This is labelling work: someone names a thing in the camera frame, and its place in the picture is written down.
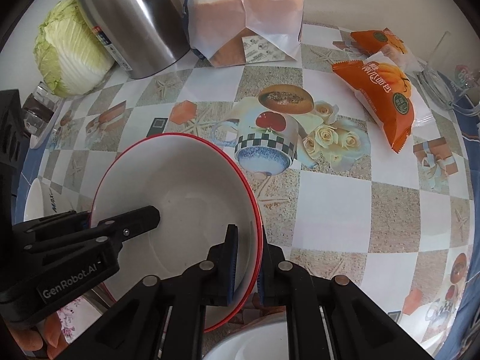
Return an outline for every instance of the red rim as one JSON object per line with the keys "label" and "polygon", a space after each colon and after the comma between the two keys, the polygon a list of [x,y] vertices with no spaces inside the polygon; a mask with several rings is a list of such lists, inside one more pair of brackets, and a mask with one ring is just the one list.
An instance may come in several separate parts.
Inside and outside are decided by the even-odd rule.
{"label": "red rim", "polygon": [[[203,138],[200,138],[200,137],[197,137],[196,135],[190,135],[190,134],[184,134],[184,133],[181,133],[181,132],[166,132],[166,133],[163,133],[163,134],[156,134],[156,135],[152,135],[150,137],[147,137],[147,138],[143,138],[141,140],[139,140],[138,142],[134,143],[133,145],[131,145],[129,148],[125,149],[116,159],[115,161],[112,162],[112,164],[109,166],[109,168],[106,170],[105,174],[103,175],[102,177],[102,180],[100,180],[100,184],[98,185],[97,187],[97,190],[95,192],[95,197],[93,198],[93,204],[92,204],[92,209],[93,209],[93,206],[95,205],[95,200],[97,199],[97,193],[98,193],[98,190],[100,189],[100,186],[102,185],[103,183],[103,179],[105,178],[105,176],[107,175],[107,173],[109,172],[110,168],[130,149],[133,149],[135,146],[137,146],[138,144],[146,141],[146,140],[149,140],[149,139],[152,139],[152,138],[156,138],[156,137],[160,137],[160,136],[165,136],[165,135],[180,135],[180,136],[184,136],[184,137],[189,137],[189,138],[194,138],[196,140],[199,140],[200,142],[202,143],[205,143],[206,145],[210,146],[212,149],[214,149],[217,153],[220,153],[222,155],[223,158],[225,158],[229,164],[232,166],[232,168],[237,172],[237,175],[240,177],[240,180],[242,181],[245,189],[247,190],[247,193],[248,193],[248,196],[250,198],[250,202],[251,202],[251,205],[253,207],[253,212],[255,214],[255,222],[256,222],[256,225],[257,225],[257,257],[256,257],[256,261],[255,261],[255,269],[253,271],[253,276],[251,278],[251,281],[248,285],[248,288],[247,288],[247,291],[245,292],[245,294],[243,295],[243,298],[241,299],[241,301],[238,303],[238,305],[234,308],[234,310],[232,310],[232,312],[226,316],[224,319],[222,319],[220,322],[216,323],[215,325],[211,326],[211,327],[208,327],[205,329],[205,332],[210,332],[216,328],[218,328],[219,326],[223,325],[224,323],[227,323],[237,312],[239,312],[239,310],[242,308],[242,306],[245,304],[247,298],[249,297],[251,291],[253,290],[254,286],[255,286],[255,282],[257,280],[257,276],[258,276],[258,273],[260,272],[260,266],[261,266],[261,262],[262,262],[262,253],[263,253],[263,233],[262,233],[262,217],[260,216],[260,210],[258,208],[258,204],[257,204],[257,200],[255,199],[255,195],[253,193],[253,191],[251,190],[250,188],[250,185],[248,184],[248,181],[247,179],[245,178],[245,176],[243,175],[242,171],[240,171],[239,167],[237,166],[236,163],[233,162],[233,160],[227,156],[222,150],[220,150],[217,146],[215,146],[213,143],[211,142],[208,142],[208,140],[205,140]],[[92,226],[92,216],[90,216],[90,227]],[[109,295],[112,299],[112,301],[116,302],[117,300],[113,297],[113,295],[110,293],[110,291],[108,290],[107,286],[104,284],[104,289],[106,290],[105,292],[107,293],[107,295]]]}

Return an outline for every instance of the plastic bread bag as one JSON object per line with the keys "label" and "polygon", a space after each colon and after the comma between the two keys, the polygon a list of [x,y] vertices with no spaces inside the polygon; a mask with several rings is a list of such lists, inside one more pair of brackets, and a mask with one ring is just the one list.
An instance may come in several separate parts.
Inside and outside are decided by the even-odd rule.
{"label": "plastic bread bag", "polygon": [[388,28],[383,31],[354,31],[351,37],[371,54],[381,51],[406,73],[423,71],[407,45]]}
{"label": "plastic bread bag", "polygon": [[405,73],[381,52],[365,61],[333,64],[332,70],[352,88],[355,97],[383,129],[390,147],[396,152],[411,134],[417,108],[420,114],[429,114],[433,119]]}
{"label": "plastic bread bag", "polygon": [[271,45],[263,56],[274,49],[283,59],[285,55],[295,59],[302,17],[303,0],[184,0],[183,4],[190,46],[215,67],[245,64],[245,37]]}

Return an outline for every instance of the kettle label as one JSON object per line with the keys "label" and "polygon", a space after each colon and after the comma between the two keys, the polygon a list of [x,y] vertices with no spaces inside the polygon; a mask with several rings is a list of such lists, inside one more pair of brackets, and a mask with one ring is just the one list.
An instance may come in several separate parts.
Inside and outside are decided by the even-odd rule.
{"label": "kettle label", "polygon": [[98,40],[102,45],[105,46],[107,51],[113,57],[115,61],[123,68],[125,71],[133,70],[129,63],[123,58],[122,54],[117,50],[117,48],[113,45],[107,35],[102,31],[99,26],[95,26],[92,28],[93,33],[97,36]]}

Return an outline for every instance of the red-rimmed bowl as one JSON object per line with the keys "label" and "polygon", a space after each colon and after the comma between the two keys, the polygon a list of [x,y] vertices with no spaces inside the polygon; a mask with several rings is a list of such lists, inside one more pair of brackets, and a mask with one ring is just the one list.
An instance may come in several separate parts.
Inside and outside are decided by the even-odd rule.
{"label": "red-rimmed bowl", "polygon": [[105,281],[114,299],[141,278],[180,275],[222,243],[228,224],[238,227],[233,302],[207,307],[205,329],[226,323],[245,303],[262,261],[260,211],[238,166],[202,138],[179,133],[155,135],[125,150],[106,171],[95,194],[91,225],[153,205],[160,224],[123,243],[120,270]]}

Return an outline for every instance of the stainless steel kettle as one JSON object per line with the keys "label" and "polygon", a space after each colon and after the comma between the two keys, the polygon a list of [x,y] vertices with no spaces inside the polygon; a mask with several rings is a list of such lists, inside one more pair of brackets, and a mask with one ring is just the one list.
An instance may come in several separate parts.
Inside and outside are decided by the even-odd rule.
{"label": "stainless steel kettle", "polygon": [[155,74],[190,49],[171,0],[78,0],[83,18],[133,79]]}

